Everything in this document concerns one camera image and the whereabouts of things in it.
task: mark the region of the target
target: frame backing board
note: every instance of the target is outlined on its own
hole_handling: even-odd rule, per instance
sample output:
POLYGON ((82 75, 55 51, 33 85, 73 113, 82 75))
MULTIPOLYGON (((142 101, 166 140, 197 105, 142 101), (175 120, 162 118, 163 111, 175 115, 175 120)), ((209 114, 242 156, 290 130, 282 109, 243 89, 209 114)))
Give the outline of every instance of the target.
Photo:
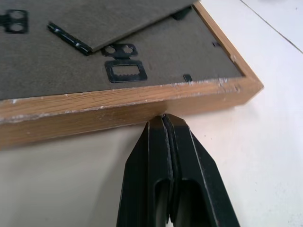
MULTIPOLYGON (((38 16, 43 21, 43 11, 38 16)), ((112 57, 101 52, 84 56, 32 17, 29 34, 0 39, 0 99, 174 84, 185 82, 183 74, 193 81, 241 77, 194 10, 183 20, 168 17, 121 40, 136 46, 138 56, 131 59, 143 63, 148 79, 115 84, 104 66, 112 57)))
POLYGON ((0 101, 0 148, 243 105, 263 84, 200 2, 195 10, 242 77, 0 101))
POLYGON ((65 0, 51 21, 96 50, 167 17, 193 0, 65 0))

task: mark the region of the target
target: black metal clip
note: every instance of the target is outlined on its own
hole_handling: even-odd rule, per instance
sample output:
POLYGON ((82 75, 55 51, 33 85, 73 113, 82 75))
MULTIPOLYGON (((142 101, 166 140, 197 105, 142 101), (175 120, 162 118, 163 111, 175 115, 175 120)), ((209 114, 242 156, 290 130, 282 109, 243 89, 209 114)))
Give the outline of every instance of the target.
POLYGON ((186 15, 191 11, 192 7, 188 6, 174 14, 171 15, 172 18, 174 18, 175 20, 182 20, 186 17, 186 15))
POLYGON ((59 26, 55 25, 52 22, 49 22, 47 25, 48 30, 50 30, 52 33, 54 33, 56 36, 67 42, 69 45, 73 46, 76 48, 78 51, 80 51, 82 54, 88 56, 90 55, 91 48, 87 46, 85 43, 81 42, 80 40, 76 39, 72 35, 68 34, 65 32, 62 28, 59 26))
POLYGON ((221 45, 218 42, 213 42, 214 47, 221 47, 221 45))
POLYGON ((133 44, 112 44, 101 49, 101 52, 106 57, 113 57, 115 61, 105 62, 107 76, 110 82, 132 82, 147 80, 147 75, 141 61, 131 60, 130 56, 138 54, 136 47, 133 44), (139 70, 138 74, 123 74, 117 75, 114 73, 113 67, 121 66, 136 66, 139 70))
POLYGON ((191 82, 193 79, 191 78, 190 74, 183 74, 183 78, 186 82, 191 82))
POLYGON ((149 121, 125 164, 117 227, 239 227, 218 168, 186 125, 149 121))
POLYGON ((5 15, 0 16, 0 26, 9 34, 28 33, 28 12, 19 9, 9 9, 5 15))

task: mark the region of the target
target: white table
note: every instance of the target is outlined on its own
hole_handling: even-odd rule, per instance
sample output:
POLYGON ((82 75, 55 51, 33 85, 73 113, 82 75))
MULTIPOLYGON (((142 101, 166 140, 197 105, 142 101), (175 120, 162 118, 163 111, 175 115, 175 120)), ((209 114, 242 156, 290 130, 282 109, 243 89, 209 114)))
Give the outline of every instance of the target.
MULTIPOLYGON (((271 11, 279 2, 259 5, 271 11)), ((265 89, 245 106, 184 119, 215 159, 242 227, 302 227, 303 54, 239 0, 203 5, 265 89)), ((299 29, 287 12, 285 26, 299 29)), ((277 15, 269 12, 267 21, 277 15)), ((295 38, 282 32, 303 40, 303 29, 295 38)), ((124 164, 142 130, 123 127, 1 151, 0 226, 116 226, 124 164)))

